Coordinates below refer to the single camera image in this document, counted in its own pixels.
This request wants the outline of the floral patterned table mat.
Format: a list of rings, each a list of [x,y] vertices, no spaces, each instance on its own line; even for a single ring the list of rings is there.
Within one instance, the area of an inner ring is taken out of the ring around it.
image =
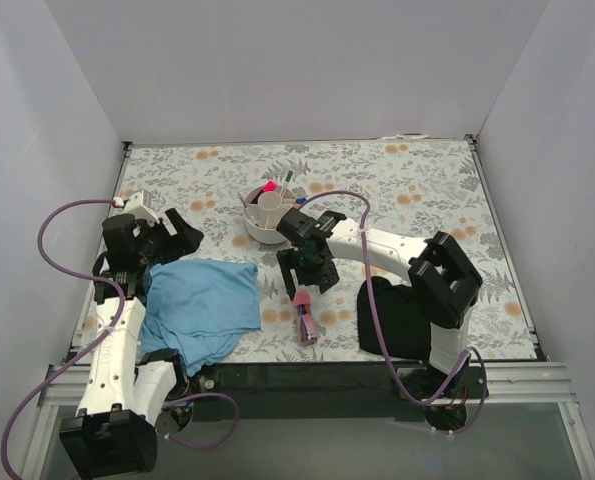
[[[476,162],[464,141],[375,141],[134,148],[117,193],[144,189],[158,213],[175,208],[204,234],[198,256],[258,267],[261,329],[244,335],[233,363],[364,361],[358,343],[356,295],[366,277],[355,261],[337,265],[339,283],[313,293],[318,341],[299,342],[276,248],[247,232],[245,196],[270,180],[309,199],[307,212],[341,212],[410,237],[451,234],[483,278],[469,342],[487,360],[536,358],[526,318]]]

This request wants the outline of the white round divided organizer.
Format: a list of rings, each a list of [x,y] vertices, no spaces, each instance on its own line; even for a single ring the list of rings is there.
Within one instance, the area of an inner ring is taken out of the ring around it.
[[[280,189],[274,192],[259,194],[261,187],[247,193],[244,198],[250,204],[242,214],[248,233],[258,242],[265,245],[277,245],[286,241],[286,238],[277,230],[281,218],[293,205],[279,203]],[[287,189],[284,199],[296,199],[292,190]]]

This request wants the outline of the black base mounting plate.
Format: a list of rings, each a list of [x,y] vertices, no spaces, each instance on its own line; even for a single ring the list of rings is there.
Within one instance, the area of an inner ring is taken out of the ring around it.
[[[428,383],[420,364],[397,363],[399,375],[417,398],[430,396],[437,386]],[[466,407],[474,407],[484,391],[477,363],[466,367],[459,387],[450,387],[433,406],[450,404],[445,413],[465,420]],[[422,407],[399,393],[385,364],[380,362],[344,363],[221,363],[202,370],[190,380],[189,394],[223,393],[239,406],[240,420],[395,418],[423,422]],[[228,400],[194,400],[184,409],[162,411],[156,425],[176,432],[189,420],[216,422],[233,418]]]

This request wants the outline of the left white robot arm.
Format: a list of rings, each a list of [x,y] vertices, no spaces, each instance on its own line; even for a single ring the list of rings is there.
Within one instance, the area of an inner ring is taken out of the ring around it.
[[[102,223],[104,251],[92,270],[97,331],[88,383],[60,440],[77,474],[98,479],[150,472],[157,460],[156,420],[164,403],[190,386],[181,353],[139,352],[151,270],[194,253],[203,239],[176,209],[156,218],[131,207]]]

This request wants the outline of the white marker green cap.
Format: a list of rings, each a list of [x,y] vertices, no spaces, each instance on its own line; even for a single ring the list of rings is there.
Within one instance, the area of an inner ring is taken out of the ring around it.
[[[288,173],[286,174],[286,177],[285,177],[282,185],[281,185],[279,194],[280,194],[280,198],[282,199],[282,201],[283,201],[283,198],[285,197],[286,191],[288,189],[288,185],[293,177],[293,173],[294,173],[293,170],[289,170]]]

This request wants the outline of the aluminium frame rail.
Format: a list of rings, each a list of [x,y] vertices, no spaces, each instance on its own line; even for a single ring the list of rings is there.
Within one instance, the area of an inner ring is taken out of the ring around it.
[[[486,366],[492,403],[566,403],[575,399],[562,363],[502,362]],[[393,381],[382,363],[220,364],[215,388],[232,397],[270,392],[390,392]],[[40,394],[39,404],[76,406],[88,368],[76,366]]]

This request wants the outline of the black cloth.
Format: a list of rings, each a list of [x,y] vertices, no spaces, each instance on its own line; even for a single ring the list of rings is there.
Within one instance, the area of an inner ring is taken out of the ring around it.
[[[394,285],[388,279],[374,276],[373,293],[380,327],[391,357],[427,361],[430,355],[430,323],[413,298],[413,288]],[[367,282],[357,295],[357,330],[360,348],[381,355],[381,348],[370,308]]]

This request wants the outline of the pink black highlighter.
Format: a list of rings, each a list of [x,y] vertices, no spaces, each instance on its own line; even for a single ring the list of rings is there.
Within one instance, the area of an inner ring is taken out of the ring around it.
[[[260,188],[259,194],[263,194],[265,192],[273,192],[277,188],[277,183],[274,181],[268,181],[263,187]]]

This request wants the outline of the light blue cloth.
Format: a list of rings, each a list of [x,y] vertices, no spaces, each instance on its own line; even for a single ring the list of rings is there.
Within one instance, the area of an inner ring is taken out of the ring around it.
[[[153,267],[150,275],[143,354],[175,349],[193,376],[230,355],[243,335],[261,329],[253,263],[177,260]]]

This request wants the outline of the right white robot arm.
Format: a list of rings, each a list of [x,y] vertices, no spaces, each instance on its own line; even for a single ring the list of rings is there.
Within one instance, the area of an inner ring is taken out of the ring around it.
[[[291,244],[277,253],[286,292],[297,300],[298,286],[315,286],[325,293],[339,282],[334,260],[365,264],[365,273],[376,266],[410,282],[413,301],[430,323],[429,383],[434,391],[417,399],[400,380],[389,357],[383,334],[376,326],[382,355],[404,398],[429,406],[441,397],[452,397],[466,384],[462,369],[474,351],[468,346],[471,309],[477,303],[481,275],[457,241],[438,232],[430,239],[406,237],[367,229],[345,215],[326,211],[312,218],[291,208],[279,220],[278,233]]]

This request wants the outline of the pink capped glue tube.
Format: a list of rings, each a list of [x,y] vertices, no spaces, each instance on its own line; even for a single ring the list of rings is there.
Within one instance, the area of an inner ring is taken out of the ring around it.
[[[292,304],[297,316],[297,331],[302,345],[312,345],[317,342],[317,325],[311,312],[311,298],[306,290],[297,291]]]

